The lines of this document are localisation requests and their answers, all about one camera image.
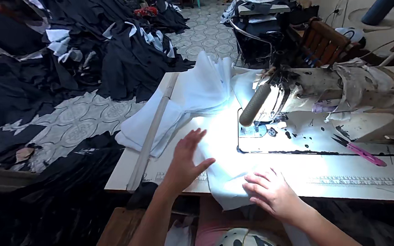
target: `printed ruler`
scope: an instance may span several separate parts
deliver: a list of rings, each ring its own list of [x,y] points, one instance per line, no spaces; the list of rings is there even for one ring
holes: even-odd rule
[[[307,183],[329,187],[394,186],[394,178],[365,176],[318,176],[309,178]]]
[[[158,172],[156,174],[155,182],[162,182],[164,180],[166,172]],[[207,183],[206,172],[200,174],[194,181],[194,183]]]

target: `industrial sewing machine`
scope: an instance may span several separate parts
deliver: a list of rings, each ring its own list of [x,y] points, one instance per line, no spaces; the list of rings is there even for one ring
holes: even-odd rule
[[[359,60],[271,72],[257,75],[238,113],[240,151],[350,154],[331,140],[337,133],[372,154],[394,155],[394,67]]]

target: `hand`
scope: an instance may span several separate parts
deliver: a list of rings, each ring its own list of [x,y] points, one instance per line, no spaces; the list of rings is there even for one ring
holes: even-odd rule
[[[203,171],[215,162],[214,158],[209,158],[198,166],[194,165],[194,152],[197,149],[197,144],[205,135],[206,130],[202,132],[198,128],[196,131],[190,131],[187,136],[177,143],[176,149],[174,150],[174,157],[161,184],[165,188],[165,191],[172,196],[177,197]]]
[[[302,201],[287,184],[281,172],[247,175],[243,188],[251,195],[250,201],[282,222],[300,227],[315,209]]]

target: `chair back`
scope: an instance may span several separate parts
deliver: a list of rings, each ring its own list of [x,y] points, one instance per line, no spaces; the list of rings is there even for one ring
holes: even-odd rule
[[[300,48],[305,61],[311,67],[332,65],[345,50],[351,40],[335,31],[319,18],[309,20],[309,27],[303,35]]]

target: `blue tube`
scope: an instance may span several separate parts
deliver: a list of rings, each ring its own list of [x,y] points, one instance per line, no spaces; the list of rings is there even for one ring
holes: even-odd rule
[[[394,0],[376,0],[361,22],[366,25],[378,25],[394,7]]]

